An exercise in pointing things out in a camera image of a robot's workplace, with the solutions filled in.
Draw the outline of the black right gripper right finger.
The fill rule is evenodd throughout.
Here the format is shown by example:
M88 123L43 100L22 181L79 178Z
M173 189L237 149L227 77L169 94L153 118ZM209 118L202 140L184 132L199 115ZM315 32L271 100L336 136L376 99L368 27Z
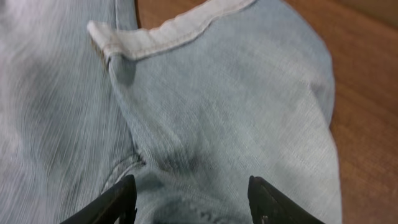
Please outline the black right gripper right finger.
M262 177L250 176L248 200L253 224L324 224Z

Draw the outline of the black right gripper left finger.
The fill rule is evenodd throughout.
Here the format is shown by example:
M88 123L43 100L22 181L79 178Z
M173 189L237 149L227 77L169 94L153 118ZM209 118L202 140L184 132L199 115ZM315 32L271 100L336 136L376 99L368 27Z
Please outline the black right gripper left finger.
M133 224L136 201L135 178L127 175L61 224Z

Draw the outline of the light blue denim shorts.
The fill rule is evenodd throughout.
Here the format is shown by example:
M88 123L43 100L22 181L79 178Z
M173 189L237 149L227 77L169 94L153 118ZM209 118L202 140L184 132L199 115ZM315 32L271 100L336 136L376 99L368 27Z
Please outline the light blue denim shorts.
M60 223L123 177L138 223L251 223L260 176L341 223L332 59L282 1L1 2L1 222Z

